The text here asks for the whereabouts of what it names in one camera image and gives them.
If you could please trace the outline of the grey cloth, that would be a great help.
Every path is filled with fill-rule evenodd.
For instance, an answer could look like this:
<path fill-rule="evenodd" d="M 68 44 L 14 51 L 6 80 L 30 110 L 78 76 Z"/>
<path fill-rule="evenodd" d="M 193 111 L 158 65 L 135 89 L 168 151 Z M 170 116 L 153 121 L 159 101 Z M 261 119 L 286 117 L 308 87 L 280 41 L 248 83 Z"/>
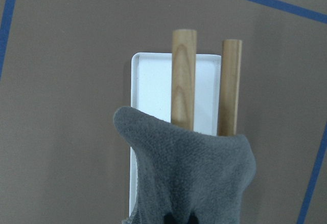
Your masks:
<path fill-rule="evenodd" d="M 256 170 L 244 135 L 204 135 L 127 106 L 113 123 L 137 160 L 136 203 L 127 223 L 239 223 Z"/>

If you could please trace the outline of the white rectangular tray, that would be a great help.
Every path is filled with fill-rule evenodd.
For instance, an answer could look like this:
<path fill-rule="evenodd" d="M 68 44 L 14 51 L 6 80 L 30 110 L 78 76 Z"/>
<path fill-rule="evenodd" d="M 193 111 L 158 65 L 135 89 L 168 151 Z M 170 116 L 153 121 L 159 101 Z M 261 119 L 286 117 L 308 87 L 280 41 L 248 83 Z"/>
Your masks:
<path fill-rule="evenodd" d="M 215 136 L 221 56 L 198 54 L 195 72 L 194 131 Z M 171 120 L 172 55 L 136 53 L 131 59 L 131 107 L 158 119 Z"/>

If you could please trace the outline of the wooden rack rod inner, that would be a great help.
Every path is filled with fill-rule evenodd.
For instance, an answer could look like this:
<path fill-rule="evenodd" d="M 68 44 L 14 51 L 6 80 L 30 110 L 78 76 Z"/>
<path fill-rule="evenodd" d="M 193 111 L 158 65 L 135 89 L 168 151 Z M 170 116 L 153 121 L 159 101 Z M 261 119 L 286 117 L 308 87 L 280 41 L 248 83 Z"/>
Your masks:
<path fill-rule="evenodd" d="M 172 34 L 171 123 L 194 128 L 197 31 L 178 29 Z"/>

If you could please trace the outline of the wooden rack rod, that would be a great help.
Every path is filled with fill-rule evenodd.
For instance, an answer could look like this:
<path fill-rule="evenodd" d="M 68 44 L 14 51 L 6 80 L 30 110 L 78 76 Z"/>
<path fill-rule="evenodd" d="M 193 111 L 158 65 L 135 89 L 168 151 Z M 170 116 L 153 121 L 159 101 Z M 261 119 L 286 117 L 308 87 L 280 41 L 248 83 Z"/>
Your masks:
<path fill-rule="evenodd" d="M 226 39 L 222 44 L 218 135 L 237 132 L 242 41 Z"/>
<path fill-rule="evenodd" d="M 178 29 L 172 34 L 171 123 L 194 128 L 197 31 Z"/>

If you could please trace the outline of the wooden rack rod outer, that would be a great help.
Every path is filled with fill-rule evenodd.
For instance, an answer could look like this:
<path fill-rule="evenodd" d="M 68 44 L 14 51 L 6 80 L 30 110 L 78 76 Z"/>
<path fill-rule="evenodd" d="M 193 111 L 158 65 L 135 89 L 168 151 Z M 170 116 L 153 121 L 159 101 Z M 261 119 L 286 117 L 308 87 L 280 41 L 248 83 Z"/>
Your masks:
<path fill-rule="evenodd" d="M 222 44 L 218 135 L 237 132 L 242 41 L 226 39 Z"/>

